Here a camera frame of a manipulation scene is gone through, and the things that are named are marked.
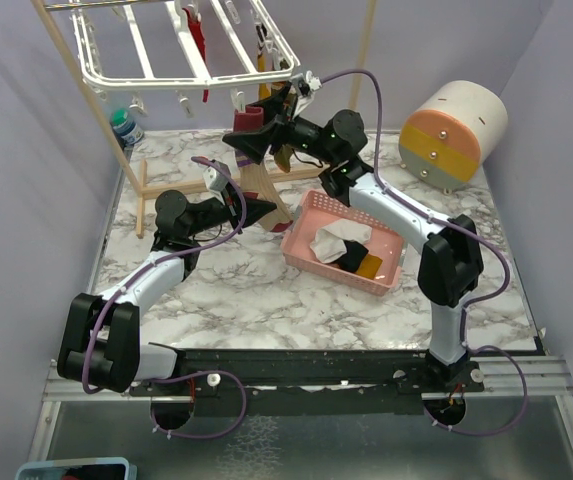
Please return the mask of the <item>maroon beige purple-striped sock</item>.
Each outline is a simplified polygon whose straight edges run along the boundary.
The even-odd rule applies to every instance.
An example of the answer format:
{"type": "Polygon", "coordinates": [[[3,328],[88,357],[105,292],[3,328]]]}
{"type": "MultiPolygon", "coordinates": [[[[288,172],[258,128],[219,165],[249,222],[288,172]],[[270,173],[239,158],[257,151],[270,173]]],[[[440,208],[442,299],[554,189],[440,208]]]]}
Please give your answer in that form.
{"type": "MultiPolygon", "coordinates": [[[[246,106],[243,111],[236,110],[233,121],[233,131],[255,131],[264,124],[264,111],[261,107],[246,106]]],[[[287,230],[293,217],[278,194],[268,171],[263,163],[254,163],[240,150],[234,150],[235,161],[240,172],[240,186],[251,198],[266,200],[276,205],[276,209],[263,216],[259,225],[268,232],[281,233],[287,230]]]]}

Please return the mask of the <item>white sock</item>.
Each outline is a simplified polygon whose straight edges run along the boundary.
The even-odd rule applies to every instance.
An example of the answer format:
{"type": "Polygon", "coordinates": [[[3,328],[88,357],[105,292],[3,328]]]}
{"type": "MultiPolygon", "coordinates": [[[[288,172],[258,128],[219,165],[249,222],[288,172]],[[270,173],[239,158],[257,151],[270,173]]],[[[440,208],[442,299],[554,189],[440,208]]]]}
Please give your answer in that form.
{"type": "Polygon", "coordinates": [[[371,236],[370,226],[348,219],[339,219],[318,229],[310,248],[319,262],[327,264],[334,262],[346,252],[345,240],[366,244],[371,236]]]}

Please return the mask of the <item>black sock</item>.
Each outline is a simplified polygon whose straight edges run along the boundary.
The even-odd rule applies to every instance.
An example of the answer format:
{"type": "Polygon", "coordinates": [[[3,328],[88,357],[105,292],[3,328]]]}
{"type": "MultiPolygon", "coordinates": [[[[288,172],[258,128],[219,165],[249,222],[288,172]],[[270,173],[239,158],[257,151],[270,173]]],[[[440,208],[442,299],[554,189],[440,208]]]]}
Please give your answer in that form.
{"type": "Polygon", "coordinates": [[[337,267],[349,273],[356,273],[369,250],[357,241],[345,240],[346,252],[335,260],[337,267]]]}

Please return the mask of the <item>mustard striped-cuff sock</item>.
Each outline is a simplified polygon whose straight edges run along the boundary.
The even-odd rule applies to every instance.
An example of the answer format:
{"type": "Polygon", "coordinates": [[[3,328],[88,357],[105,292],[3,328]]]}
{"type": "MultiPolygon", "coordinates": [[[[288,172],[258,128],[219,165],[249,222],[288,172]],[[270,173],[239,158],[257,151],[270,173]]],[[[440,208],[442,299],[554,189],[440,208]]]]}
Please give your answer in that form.
{"type": "Polygon", "coordinates": [[[381,258],[367,254],[355,274],[366,279],[374,280],[382,263],[383,260],[381,258]]]}

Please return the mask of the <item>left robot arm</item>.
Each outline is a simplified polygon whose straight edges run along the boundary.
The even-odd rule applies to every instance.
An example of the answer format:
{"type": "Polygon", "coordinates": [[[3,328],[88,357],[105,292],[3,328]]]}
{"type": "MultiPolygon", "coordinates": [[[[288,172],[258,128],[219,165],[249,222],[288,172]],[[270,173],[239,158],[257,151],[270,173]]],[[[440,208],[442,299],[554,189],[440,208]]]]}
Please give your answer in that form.
{"type": "Polygon", "coordinates": [[[197,235],[224,224],[235,232],[253,225],[276,206],[226,186],[221,198],[191,203],[178,190],[157,197],[156,232],[143,264],[98,295],[78,294],[71,302],[57,359],[58,374],[82,384],[85,392],[126,391],[152,380],[172,395],[186,385],[187,371],[171,347],[143,344],[142,316],[195,269],[203,245],[197,235]]]}

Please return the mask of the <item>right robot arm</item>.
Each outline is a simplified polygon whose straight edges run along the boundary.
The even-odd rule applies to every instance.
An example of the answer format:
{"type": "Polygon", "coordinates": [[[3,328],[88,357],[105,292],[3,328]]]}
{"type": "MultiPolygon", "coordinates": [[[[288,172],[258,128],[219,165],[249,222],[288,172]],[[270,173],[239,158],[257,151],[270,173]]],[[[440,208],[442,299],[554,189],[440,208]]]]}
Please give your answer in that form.
{"type": "Polygon", "coordinates": [[[319,126],[296,115],[297,103],[288,94],[283,88],[256,102],[261,126],[229,132],[223,142],[253,163],[282,146],[321,161],[327,168],[319,179],[331,198],[370,215],[419,253],[417,283],[430,301],[432,320],[425,378],[433,389],[449,390],[460,381],[468,359],[464,302],[484,268],[474,222],[466,215],[435,213],[386,184],[360,157],[367,136],[359,113],[342,109],[319,126]]]}

